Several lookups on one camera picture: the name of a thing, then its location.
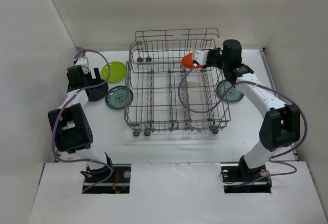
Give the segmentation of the lime green plate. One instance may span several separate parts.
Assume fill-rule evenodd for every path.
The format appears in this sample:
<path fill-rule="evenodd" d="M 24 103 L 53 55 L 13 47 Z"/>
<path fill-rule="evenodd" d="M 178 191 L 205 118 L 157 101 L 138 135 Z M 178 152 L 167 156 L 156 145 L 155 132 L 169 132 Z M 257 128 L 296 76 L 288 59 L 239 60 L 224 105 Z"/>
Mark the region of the lime green plate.
<path fill-rule="evenodd" d="M 104 65 L 100 72 L 100 76 L 103 80 L 107 80 L 109 83 L 117 83 L 125 78 L 126 65 L 122 62 L 110 62 L 108 65 Z"/>

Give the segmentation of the black plate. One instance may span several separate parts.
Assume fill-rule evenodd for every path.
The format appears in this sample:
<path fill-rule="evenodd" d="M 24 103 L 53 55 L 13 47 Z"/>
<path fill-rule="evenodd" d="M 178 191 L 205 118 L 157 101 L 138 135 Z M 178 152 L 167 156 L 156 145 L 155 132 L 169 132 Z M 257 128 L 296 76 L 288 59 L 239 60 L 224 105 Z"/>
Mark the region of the black plate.
<path fill-rule="evenodd" d="M 108 93 L 108 84 L 104 83 L 99 87 L 86 90 L 89 101 L 99 101 Z"/>

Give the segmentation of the orange plate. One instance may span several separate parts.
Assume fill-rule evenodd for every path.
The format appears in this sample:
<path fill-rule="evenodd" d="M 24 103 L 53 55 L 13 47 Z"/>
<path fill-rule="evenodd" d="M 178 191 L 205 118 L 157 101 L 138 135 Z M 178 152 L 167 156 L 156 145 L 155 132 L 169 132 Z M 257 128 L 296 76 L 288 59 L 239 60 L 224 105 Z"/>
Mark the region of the orange plate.
<path fill-rule="evenodd" d="M 181 65 L 186 69 L 191 69 L 194 66 L 194 62 L 192 60 L 192 54 L 193 53 L 189 53 L 185 55 L 181 60 Z"/>

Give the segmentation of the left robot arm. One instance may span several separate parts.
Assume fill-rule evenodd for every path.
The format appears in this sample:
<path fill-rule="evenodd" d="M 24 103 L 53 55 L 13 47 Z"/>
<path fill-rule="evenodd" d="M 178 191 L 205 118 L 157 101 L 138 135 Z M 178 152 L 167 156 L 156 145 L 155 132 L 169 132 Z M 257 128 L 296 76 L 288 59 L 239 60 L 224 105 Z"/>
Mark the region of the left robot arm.
<path fill-rule="evenodd" d="M 108 91 L 107 83 L 101 79 L 98 68 L 90 71 L 87 67 L 75 65 L 67 69 L 67 97 L 57 109 L 48 112 L 52 130 L 51 149 L 56 152 L 73 154 L 90 150 L 93 133 L 84 112 L 88 102 L 103 99 Z"/>

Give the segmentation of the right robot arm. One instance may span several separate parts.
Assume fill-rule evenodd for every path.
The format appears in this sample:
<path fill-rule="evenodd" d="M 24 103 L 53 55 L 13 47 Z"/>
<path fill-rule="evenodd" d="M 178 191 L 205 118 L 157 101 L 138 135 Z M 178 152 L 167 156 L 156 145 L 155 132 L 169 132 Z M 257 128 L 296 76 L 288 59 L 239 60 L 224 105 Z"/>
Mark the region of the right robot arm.
<path fill-rule="evenodd" d="M 251 176 L 260 171 L 277 150 L 300 139 L 300 109 L 295 104 L 286 104 L 262 85 L 254 71 L 242 62 L 241 55 L 240 42 L 228 39 L 223 42 L 223 48 L 205 51 L 202 66 L 222 70 L 225 79 L 246 96 L 263 117 L 259 142 L 238 164 L 242 175 Z"/>

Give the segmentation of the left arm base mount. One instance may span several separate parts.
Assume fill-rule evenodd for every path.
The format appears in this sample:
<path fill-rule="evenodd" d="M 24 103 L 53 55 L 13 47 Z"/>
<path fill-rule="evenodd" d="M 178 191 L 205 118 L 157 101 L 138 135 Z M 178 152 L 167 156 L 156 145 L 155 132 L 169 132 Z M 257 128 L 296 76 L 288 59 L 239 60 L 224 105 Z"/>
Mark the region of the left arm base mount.
<path fill-rule="evenodd" d="M 81 171 L 84 177 L 83 194 L 129 194 L 131 180 L 131 164 L 113 165 L 113 173 L 110 178 L 110 170 L 107 167 L 90 169 L 86 167 Z"/>

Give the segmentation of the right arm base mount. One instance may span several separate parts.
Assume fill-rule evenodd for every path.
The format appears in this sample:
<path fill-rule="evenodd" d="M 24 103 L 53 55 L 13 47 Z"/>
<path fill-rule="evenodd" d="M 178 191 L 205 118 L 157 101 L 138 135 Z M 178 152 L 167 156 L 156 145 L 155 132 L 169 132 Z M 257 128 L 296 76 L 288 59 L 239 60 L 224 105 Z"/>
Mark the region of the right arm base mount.
<path fill-rule="evenodd" d="M 238 164 L 222 164 L 219 178 L 225 194 L 271 193 L 272 181 L 265 166 L 243 173 Z"/>

